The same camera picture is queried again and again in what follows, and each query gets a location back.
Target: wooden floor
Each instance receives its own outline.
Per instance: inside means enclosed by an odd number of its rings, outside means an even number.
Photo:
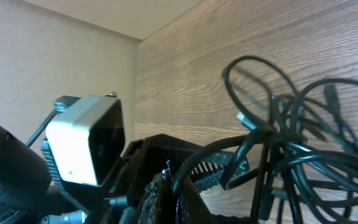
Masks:
[[[220,0],[196,6],[139,45],[135,136],[165,133],[204,145],[247,133],[221,80],[222,69],[241,55],[275,62],[299,90],[326,77],[358,79],[358,0]],[[241,67],[275,94],[290,92],[271,70],[256,63]],[[239,75],[234,78],[249,92],[240,95],[244,104],[265,114],[250,101],[265,100],[261,88]],[[358,88],[338,88],[343,117],[358,134]],[[310,97],[320,99],[321,92]],[[312,143],[337,149],[335,144]],[[257,167],[259,154],[258,149],[249,154],[252,167]],[[253,190],[254,182],[228,192],[216,187],[203,192],[203,198],[213,213],[243,216],[250,212]],[[288,209],[285,213],[284,223],[290,222]],[[358,210],[353,215],[358,218]],[[303,217],[316,222],[307,209]]]

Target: black electronic device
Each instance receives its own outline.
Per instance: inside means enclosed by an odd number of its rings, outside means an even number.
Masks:
[[[262,80],[241,70],[243,61],[262,63],[288,83],[292,94],[275,95]],[[233,70],[256,81],[268,95],[268,118],[253,114],[233,88]],[[358,138],[342,119],[336,85],[358,86],[357,80],[319,80],[298,91],[272,62],[256,56],[235,59],[223,70],[226,90],[239,109],[244,135],[199,146],[165,134],[125,142],[121,101],[116,95],[62,96],[27,144],[0,127],[0,223],[258,223],[268,220],[278,200],[277,223],[289,201],[294,223],[303,223],[305,204],[322,223],[353,223],[358,206]],[[305,97],[324,86],[325,103]],[[328,112],[331,127],[315,110]],[[41,143],[44,159],[29,146],[47,129]],[[330,136],[344,152],[307,145]],[[258,167],[247,153],[261,144]],[[223,151],[237,147],[235,152]],[[330,180],[309,179],[308,164]],[[274,187],[276,176],[283,185]],[[256,179],[249,217],[213,215],[200,192],[220,185],[231,190]],[[346,199],[322,199],[316,189],[343,191]]]

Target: ceiling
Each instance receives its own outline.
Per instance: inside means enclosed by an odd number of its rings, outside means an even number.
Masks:
[[[25,0],[68,16],[145,39],[203,0]]]

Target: white device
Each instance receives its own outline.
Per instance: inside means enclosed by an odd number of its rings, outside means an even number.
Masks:
[[[125,143],[121,101],[86,96],[51,121],[46,134],[64,181],[101,186]]]

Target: cable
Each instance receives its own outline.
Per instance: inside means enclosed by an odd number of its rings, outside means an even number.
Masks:
[[[35,140],[41,135],[42,131],[45,130],[49,122],[56,116],[57,111],[52,110],[49,115],[45,118],[45,120],[42,122],[42,124],[39,126],[39,128],[35,131],[35,133],[31,136],[31,138],[26,142],[27,147],[31,147]]]
[[[251,74],[246,69],[237,66],[238,63],[251,60],[262,63],[277,72],[289,85],[292,94],[274,95],[269,86]],[[263,120],[249,111],[234,93],[233,88],[239,87],[230,81],[230,73],[236,70],[243,76],[257,82],[268,95],[268,118]],[[352,128],[342,119],[340,97],[336,84],[343,83],[358,86],[357,80],[346,78],[328,78],[306,86],[300,92],[295,88],[288,75],[272,62],[256,56],[243,56],[233,60],[222,72],[224,84],[231,100],[244,115],[242,123],[250,129],[248,136],[238,136],[213,142],[202,150],[194,153],[175,175],[172,182],[173,194],[180,193],[183,180],[202,159],[226,147],[238,146],[232,155],[220,178],[223,189],[230,190],[256,178],[254,198],[250,219],[252,223],[258,219],[269,218],[272,209],[272,197],[280,200],[277,222],[281,223],[284,201],[289,201],[291,214],[295,223],[303,223],[300,204],[308,206],[312,214],[321,223],[358,223],[351,220],[352,208],[358,206],[358,138]],[[316,87],[324,86],[326,104],[307,98],[306,95]],[[260,103],[252,100],[261,108]],[[311,106],[317,106],[328,112],[336,128],[330,127]],[[343,149],[343,152],[319,150],[307,145],[303,132],[308,130],[321,141],[328,141],[323,135],[330,135]],[[263,144],[259,167],[233,179],[233,174],[241,161],[253,146]],[[310,165],[331,181],[310,180],[307,178],[303,164]],[[274,178],[281,175],[283,188],[273,187]],[[315,189],[328,189],[347,192],[343,200],[323,200]],[[344,208],[339,214],[334,208]]]

